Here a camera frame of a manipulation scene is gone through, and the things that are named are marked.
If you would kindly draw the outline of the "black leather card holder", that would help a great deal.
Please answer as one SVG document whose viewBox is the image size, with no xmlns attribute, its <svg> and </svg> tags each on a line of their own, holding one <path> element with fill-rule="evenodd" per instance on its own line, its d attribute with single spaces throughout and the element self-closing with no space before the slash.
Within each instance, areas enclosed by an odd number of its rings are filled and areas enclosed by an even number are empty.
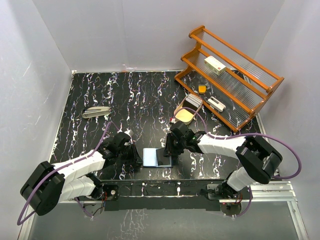
<svg viewBox="0 0 320 240">
<path fill-rule="evenodd" d="M 144 148 L 142 152 L 142 166 L 144 168 L 172 168 L 173 160 L 165 155 L 165 148 Z"/>
</svg>

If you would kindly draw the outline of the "beige oval card tray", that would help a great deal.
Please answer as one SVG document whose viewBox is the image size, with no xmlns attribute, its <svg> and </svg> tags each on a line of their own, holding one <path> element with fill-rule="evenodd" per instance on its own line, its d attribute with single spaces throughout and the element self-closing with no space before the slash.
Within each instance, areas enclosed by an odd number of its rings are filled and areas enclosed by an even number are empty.
<svg viewBox="0 0 320 240">
<path fill-rule="evenodd" d="M 190 104 L 188 101 L 186 101 L 186 97 L 185 97 L 183 101 L 175 109 L 174 118 L 177 121 L 181 121 L 184 124 L 189 125 L 195 119 L 196 112 L 198 112 L 201 107 L 196 108 L 195 106 Z"/>
</svg>

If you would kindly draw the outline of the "stack of credit cards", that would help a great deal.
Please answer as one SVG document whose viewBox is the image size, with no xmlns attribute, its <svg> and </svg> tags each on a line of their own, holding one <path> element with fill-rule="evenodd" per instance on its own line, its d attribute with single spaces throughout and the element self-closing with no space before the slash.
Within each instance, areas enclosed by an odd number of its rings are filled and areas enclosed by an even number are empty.
<svg viewBox="0 0 320 240">
<path fill-rule="evenodd" d="M 203 104 L 203 101 L 194 94 L 187 95 L 185 100 L 195 106 L 197 109 Z"/>
</svg>

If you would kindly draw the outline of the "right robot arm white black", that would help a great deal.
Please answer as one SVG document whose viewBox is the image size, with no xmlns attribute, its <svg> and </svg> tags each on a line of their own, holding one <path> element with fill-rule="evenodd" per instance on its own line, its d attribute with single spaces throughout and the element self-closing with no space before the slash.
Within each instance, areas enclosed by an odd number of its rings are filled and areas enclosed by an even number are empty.
<svg viewBox="0 0 320 240">
<path fill-rule="evenodd" d="M 178 121 L 170 127 L 170 132 L 166 135 L 166 145 L 157 155 L 175 158 L 185 150 L 239 160 L 239 169 L 231 172 L 220 185 L 205 190 L 209 195 L 230 199 L 255 182 L 268 184 L 283 160 L 282 155 L 262 136 L 227 139 L 205 131 L 193 132 L 183 122 Z"/>
</svg>

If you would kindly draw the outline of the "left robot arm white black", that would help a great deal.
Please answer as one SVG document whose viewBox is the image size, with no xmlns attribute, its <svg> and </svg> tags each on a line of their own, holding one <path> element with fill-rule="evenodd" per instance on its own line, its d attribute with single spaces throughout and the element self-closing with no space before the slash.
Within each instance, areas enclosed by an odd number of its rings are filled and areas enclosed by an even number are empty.
<svg viewBox="0 0 320 240">
<path fill-rule="evenodd" d="M 20 194 L 39 216 L 69 199 L 84 196 L 97 200 L 103 195 L 104 188 L 90 174 L 117 160 L 131 168 L 139 168 L 143 163 L 128 131 L 106 138 L 97 150 L 83 156 L 55 164 L 40 163 L 20 189 Z"/>
</svg>

